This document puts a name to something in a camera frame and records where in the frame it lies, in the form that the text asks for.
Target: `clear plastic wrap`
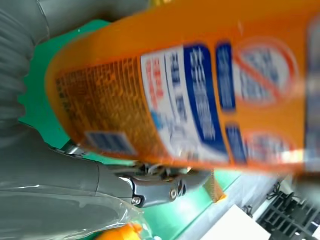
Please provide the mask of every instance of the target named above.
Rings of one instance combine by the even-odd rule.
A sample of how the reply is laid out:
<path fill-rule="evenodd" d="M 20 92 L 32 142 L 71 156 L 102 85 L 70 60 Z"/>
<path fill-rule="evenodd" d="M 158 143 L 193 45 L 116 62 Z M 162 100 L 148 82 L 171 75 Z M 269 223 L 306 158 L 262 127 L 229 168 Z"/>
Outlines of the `clear plastic wrap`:
<path fill-rule="evenodd" d="M 8 182 L 0 183 L 0 206 L 0 239 L 5 240 L 82 239 L 122 227 L 142 213 L 106 194 Z"/>

